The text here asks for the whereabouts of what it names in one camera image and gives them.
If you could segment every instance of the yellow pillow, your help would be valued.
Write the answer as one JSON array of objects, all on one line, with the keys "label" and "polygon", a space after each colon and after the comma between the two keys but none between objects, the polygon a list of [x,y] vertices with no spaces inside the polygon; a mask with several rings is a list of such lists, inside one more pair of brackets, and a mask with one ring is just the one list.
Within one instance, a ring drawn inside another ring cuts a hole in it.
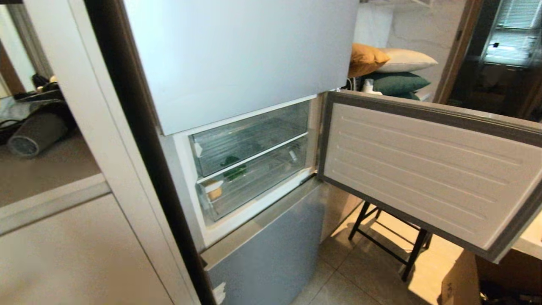
[{"label": "yellow pillow", "polygon": [[372,73],[382,67],[388,60],[390,60],[390,57],[375,47],[353,43],[348,77],[360,77]]}]

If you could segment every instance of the black metal stool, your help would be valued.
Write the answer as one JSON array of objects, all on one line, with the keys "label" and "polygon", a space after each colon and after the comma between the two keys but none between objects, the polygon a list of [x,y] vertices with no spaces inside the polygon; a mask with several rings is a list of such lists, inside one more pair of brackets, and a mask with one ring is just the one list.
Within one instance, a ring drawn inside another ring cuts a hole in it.
[{"label": "black metal stool", "polygon": [[359,213],[358,219],[356,220],[356,223],[354,224],[354,228],[352,228],[352,232],[350,232],[350,235],[348,236],[348,239],[352,240],[352,238],[354,237],[354,234],[356,232],[359,232],[363,236],[365,236],[368,240],[372,241],[377,246],[382,248],[384,251],[386,251],[387,253],[389,253],[393,257],[395,257],[398,261],[400,261],[401,263],[403,263],[406,266],[405,270],[403,271],[403,276],[401,277],[403,282],[406,282],[407,279],[408,279],[409,273],[412,270],[412,267],[414,266],[414,262],[416,261],[416,259],[418,258],[418,255],[420,254],[420,250],[422,249],[422,247],[425,248],[425,249],[429,249],[429,245],[431,244],[431,239],[433,237],[433,234],[427,232],[427,230],[425,230],[423,228],[415,226],[415,225],[413,225],[413,224],[411,224],[411,223],[409,223],[407,221],[404,221],[404,220],[390,214],[393,217],[397,218],[398,220],[404,222],[405,224],[407,224],[407,225],[409,225],[409,226],[411,226],[414,229],[419,231],[418,237],[416,238],[416,242],[414,243],[414,248],[412,249],[412,252],[410,253],[408,261],[406,261],[403,258],[401,258],[399,255],[395,254],[390,249],[386,248],[383,244],[379,243],[374,238],[370,237],[367,233],[365,233],[365,232],[363,232],[362,230],[359,229],[359,225],[362,223],[362,221],[365,218],[369,217],[372,213],[376,212],[375,219],[378,219],[378,217],[380,217],[380,213],[382,212],[382,210],[380,208],[378,208],[378,207],[375,207],[369,213],[367,213],[367,210],[369,210],[370,205],[371,205],[370,202],[367,202],[367,201],[363,204],[362,211]]}]

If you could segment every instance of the gray cylindrical object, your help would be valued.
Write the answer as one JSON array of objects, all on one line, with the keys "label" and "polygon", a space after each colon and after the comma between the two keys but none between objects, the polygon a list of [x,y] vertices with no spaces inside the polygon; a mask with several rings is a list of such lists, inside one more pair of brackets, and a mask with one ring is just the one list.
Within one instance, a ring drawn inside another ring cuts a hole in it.
[{"label": "gray cylindrical object", "polygon": [[22,157],[32,158],[51,146],[68,132],[64,120],[54,113],[30,116],[9,139],[9,150]]}]

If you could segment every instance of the white pillow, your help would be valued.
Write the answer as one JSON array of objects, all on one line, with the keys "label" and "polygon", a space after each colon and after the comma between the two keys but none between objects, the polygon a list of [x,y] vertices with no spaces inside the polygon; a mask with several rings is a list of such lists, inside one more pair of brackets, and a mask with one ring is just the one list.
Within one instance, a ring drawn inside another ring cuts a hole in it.
[{"label": "white pillow", "polygon": [[436,65],[438,62],[423,53],[406,49],[383,48],[380,49],[390,57],[376,72],[412,72]]}]

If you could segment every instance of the open freezer door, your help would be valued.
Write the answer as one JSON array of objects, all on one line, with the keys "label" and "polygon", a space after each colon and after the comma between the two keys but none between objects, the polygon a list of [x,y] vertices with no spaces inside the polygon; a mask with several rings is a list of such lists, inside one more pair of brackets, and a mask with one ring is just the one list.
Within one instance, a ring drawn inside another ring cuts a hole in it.
[{"label": "open freezer door", "polygon": [[542,201],[540,124],[329,92],[318,176],[498,262]]}]

